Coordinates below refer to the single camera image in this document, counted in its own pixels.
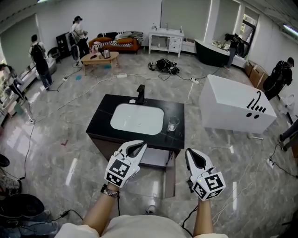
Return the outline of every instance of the ceiling light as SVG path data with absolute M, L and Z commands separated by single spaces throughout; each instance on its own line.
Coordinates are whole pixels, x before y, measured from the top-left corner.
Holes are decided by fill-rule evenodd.
M 48 0 L 38 0 L 37 3 L 41 3 L 41 2 L 45 2 L 45 1 L 48 1 Z
M 298 36 L 298 32 L 292 29 L 291 27 L 284 25 L 284 28 L 287 29 L 289 32 L 293 33 L 294 35 Z

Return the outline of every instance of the white shirt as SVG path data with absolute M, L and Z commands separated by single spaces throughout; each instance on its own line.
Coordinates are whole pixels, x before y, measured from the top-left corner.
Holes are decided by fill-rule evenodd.
M 104 238 L 186 238 L 185 231 L 176 222 L 163 217 L 140 215 L 120 216 L 111 220 Z M 55 238 L 99 238 L 88 225 L 64 224 Z M 226 235 L 205 234 L 195 238 L 228 238 Z
M 70 32 L 74 32 L 74 36 L 76 38 L 77 41 L 79 41 L 80 39 L 82 39 L 81 35 L 84 34 L 82 26 L 78 23 L 74 23 L 70 29 Z
M 31 58 L 32 48 L 33 48 L 33 46 L 35 46 L 35 45 L 37 45 L 37 44 L 42 48 L 43 52 L 46 51 L 46 49 L 45 49 L 45 45 L 44 45 L 42 42 L 35 41 L 35 42 L 32 43 L 32 45 L 31 45 L 31 47 L 30 47 L 30 49 L 29 49 L 29 57 L 30 57 L 30 58 Z
M 7 66 L 5 66 L 4 70 L 3 70 L 3 76 L 4 76 L 4 79 L 7 82 L 8 86 L 11 86 L 14 83 L 13 77 L 11 75 L 9 76 L 10 73 L 11 72 L 10 72 L 9 68 Z

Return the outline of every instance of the cabinet drawer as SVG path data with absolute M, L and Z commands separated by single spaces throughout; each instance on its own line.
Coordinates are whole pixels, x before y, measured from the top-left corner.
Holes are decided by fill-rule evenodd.
M 180 45 L 180 39 L 175 37 L 170 37 L 169 39 L 170 45 Z
M 171 52 L 179 52 L 179 45 L 170 45 L 169 46 L 169 51 Z

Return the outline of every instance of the black faucet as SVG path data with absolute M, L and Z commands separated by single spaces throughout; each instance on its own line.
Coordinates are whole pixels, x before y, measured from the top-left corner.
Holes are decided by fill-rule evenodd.
M 139 92 L 139 95 L 137 100 L 135 101 L 135 104 L 143 105 L 145 101 L 145 85 L 141 84 L 138 87 L 137 92 Z

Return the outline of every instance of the gray floor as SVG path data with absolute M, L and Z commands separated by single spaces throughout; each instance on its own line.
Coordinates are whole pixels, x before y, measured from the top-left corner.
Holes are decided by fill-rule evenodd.
M 202 64 L 193 55 L 143 52 L 120 54 L 120 67 L 104 69 L 98 66 L 92 71 L 98 80 L 107 79 L 113 73 L 146 75 L 157 78 L 157 71 L 147 68 L 149 61 L 168 58 L 178 63 L 180 76 L 201 77 L 213 73 L 216 67 Z M 62 78 L 75 72 L 72 59 L 58 64 L 53 75 L 52 89 L 57 88 Z M 234 67 L 230 71 L 221 68 L 218 76 L 251 85 L 245 74 Z M 196 148 L 210 156 L 213 164 L 223 173 L 227 188 L 212 200 L 212 215 L 215 231 L 229 237 L 270 237 L 280 232 L 280 224 L 288 221 L 298 204 L 298 183 L 275 167 L 271 169 L 265 160 L 273 153 L 278 135 L 287 128 L 284 115 L 277 110 L 278 118 L 261 135 L 264 140 L 249 140 L 246 133 L 203 128 L 198 99 L 205 79 L 196 85 L 184 80 L 146 80 L 135 75 L 127 78 L 106 80 L 96 86 L 95 76 L 83 75 L 80 71 L 70 76 L 59 92 L 42 91 L 36 81 L 28 90 L 35 125 L 30 152 L 26 163 L 24 192 L 41 199 L 54 217 L 63 210 L 75 209 L 84 216 L 100 195 L 107 161 L 85 133 L 101 99 L 107 93 L 136 96 L 140 84 L 145 85 L 145 97 L 185 104 L 185 148 Z M 277 99 L 272 100 L 276 109 Z M 14 116 L 4 126 L 0 153 L 7 156 L 11 165 L 6 170 L 16 177 L 24 175 L 24 158 L 27 153 L 32 125 L 27 116 Z M 144 214 L 147 205 L 155 204 L 167 217 L 181 224 L 197 205 L 197 197 L 190 194 L 185 181 L 189 177 L 184 152 L 176 159 L 176 196 L 161 199 L 163 172 L 150 168 L 141 171 L 121 192 L 122 214 Z M 284 169 L 296 174 L 296 163 L 291 151 L 278 148 L 273 157 Z M 233 189 L 237 185 L 237 198 L 233 201 Z M 225 208 L 220 217 L 218 213 Z M 117 215 L 116 206 L 113 216 Z M 61 224 L 80 224 L 75 214 L 59 220 Z M 195 215 L 186 227 L 193 229 Z

